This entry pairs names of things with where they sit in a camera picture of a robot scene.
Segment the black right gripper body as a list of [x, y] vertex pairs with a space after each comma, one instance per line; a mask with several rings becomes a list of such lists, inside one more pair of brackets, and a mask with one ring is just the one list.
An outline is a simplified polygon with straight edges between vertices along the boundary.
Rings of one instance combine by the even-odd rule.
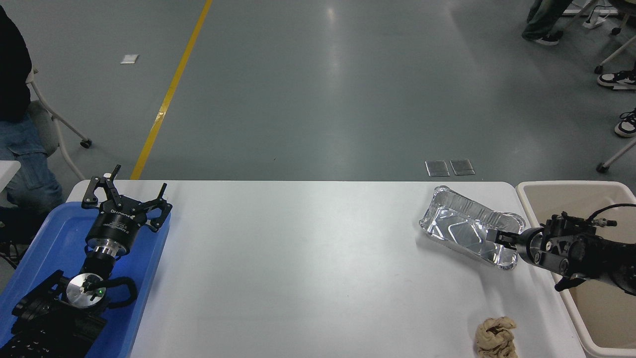
[[516, 237], [515, 248], [520, 258], [535, 265], [535, 256], [543, 250], [543, 227], [531, 227]]

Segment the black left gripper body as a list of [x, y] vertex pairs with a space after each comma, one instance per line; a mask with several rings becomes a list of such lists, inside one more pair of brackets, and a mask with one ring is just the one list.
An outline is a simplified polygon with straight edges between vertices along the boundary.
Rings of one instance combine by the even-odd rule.
[[131, 248], [147, 219], [147, 212], [140, 208], [141, 205], [140, 201], [130, 198], [123, 198], [121, 206], [113, 200], [102, 202], [85, 239], [86, 244], [93, 248], [111, 240], [123, 248]]

